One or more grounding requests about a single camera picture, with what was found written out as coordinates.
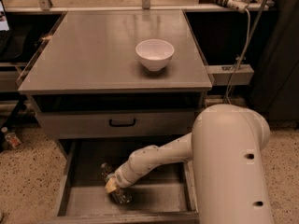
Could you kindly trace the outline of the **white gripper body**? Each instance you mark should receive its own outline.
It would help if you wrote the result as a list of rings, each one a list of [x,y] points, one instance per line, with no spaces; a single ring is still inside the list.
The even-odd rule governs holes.
[[[121,188],[128,188],[137,181],[137,175],[129,165],[120,166],[114,173],[116,183]]]

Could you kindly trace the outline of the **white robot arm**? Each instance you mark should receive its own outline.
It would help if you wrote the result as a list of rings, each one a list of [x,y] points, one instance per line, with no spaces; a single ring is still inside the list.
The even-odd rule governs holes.
[[[274,224],[261,159],[270,128],[259,113],[236,105],[212,105],[192,131],[166,145],[134,151],[105,175],[105,189],[123,190],[158,166],[191,161],[200,224]]]

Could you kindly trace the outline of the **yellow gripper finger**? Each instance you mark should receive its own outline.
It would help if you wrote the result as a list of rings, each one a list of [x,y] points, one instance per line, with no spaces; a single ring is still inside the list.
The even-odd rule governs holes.
[[[117,182],[116,182],[116,179],[114,177],[111,177],[106,185],[105,185],[105,189],[106,189],[106,192],[107,193],[111,193],[111,192],[114,192],[118,189],[118,185],[117,185]]]

